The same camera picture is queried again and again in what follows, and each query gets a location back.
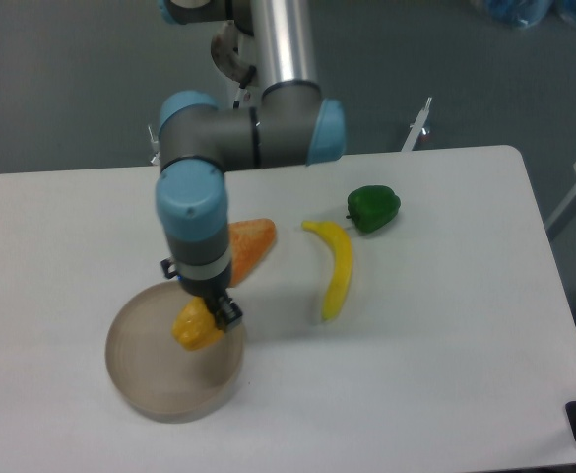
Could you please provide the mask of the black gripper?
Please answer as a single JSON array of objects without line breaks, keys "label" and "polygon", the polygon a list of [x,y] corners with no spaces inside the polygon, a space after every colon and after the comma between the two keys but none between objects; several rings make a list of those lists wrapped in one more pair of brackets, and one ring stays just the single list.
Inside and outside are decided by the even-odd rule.
[{"label": "black gripper", "polygon": [[180,275],[172,258],[160,262],[163,276],[167,280],[176,279],[184,291],[192,296],[207,300],[211,305],[216,327],[227,333],[236,328],[242,321],[243,312],[237,303],[227,294],[227,287],[232,276],[232,264],[206,280],[199,280]]}]

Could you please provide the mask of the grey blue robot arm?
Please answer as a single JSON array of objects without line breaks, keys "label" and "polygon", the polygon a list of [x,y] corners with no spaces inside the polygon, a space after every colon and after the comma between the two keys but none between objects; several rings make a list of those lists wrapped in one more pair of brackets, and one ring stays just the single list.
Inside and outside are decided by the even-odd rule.
[{"label": "grey blue robot arm", "polygon": [[226,290],[232,256],[225,174],[339,159],[344,111],[318,85],[307,2],[161,1],[159,8],[180,25],[231,21],[257,49],[238,81],[259,85],[258,105],[220,109],[208,94],[183,91],[160,109],[156,209],[170,249],[161,267],[228,331],[242,312]]}]

